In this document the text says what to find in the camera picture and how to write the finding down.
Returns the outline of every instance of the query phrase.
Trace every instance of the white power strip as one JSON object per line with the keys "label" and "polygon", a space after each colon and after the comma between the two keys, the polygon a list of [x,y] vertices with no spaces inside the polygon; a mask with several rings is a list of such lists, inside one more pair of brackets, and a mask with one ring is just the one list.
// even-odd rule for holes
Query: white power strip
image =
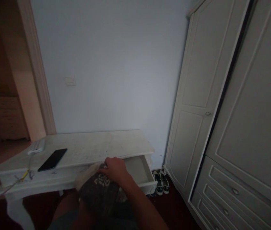
{"label": "white power strip", "polygon": [[35,141],[30,145],[28,155],[42,152],[44,150],[44,147],[45,147],[45,138]]}

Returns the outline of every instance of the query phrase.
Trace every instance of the desk surface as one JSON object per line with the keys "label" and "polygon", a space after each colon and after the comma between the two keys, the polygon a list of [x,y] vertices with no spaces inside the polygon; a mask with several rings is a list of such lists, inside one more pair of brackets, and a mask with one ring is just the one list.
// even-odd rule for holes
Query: desk surface
{"label": "desk surface", "polygon": [[[93,164],[104,161],[106,157],[128,158],[155,151],[141,130],[55,134],[45,139],[44,151],[31,159],[31,170],[37,170],[57,149],[68,149],[57,169]],[[27,154],[29,148],[0,164],[0,175],[25,171],[30,157]]]}

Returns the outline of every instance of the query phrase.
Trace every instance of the smartphone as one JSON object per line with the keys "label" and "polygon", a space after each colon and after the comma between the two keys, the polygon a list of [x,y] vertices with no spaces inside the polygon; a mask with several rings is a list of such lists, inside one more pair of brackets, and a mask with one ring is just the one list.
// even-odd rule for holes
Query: smartphone
{"label": "smartphone", "polygon": [[44,162],[44,164],[37,170],[38,172],[53,169],[59,163],[61,158],[66,153],[67,149],[58,149],[54,151],[50,157]]}

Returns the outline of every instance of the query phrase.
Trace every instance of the white wardrobe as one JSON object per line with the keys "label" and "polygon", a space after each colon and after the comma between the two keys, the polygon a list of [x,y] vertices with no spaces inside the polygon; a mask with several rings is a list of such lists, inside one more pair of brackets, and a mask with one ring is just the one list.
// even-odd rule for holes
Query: white wardrobe
{"label": "white wardrobe", "polygon": [[271,229],[271,0],[200,2],[164,169],[202,229]]}

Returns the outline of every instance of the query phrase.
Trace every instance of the wire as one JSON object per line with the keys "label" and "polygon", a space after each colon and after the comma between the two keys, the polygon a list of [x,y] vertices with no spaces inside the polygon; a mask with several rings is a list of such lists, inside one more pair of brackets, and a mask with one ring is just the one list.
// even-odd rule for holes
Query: wire
{"label": "wire", "polygon": [[26,178],[26,176],[28,175],[28,173],[29,173],[30,180],[33,179],[34,174],[31,175],[31,171],[30,171],[30,162],[31,162],[31,158],[33,155],[34,155],[34,153],[30,155],[29,162],[28,162],[28,169],[25,172],[25,174],[20,179],[17,179],[12,185],[10,185],[9,188],[7,188],[2,194],[0,194],[0,197],[3,196],[4,194],[6,194],[17,183],[22,183],[24,181],[24,179]]}

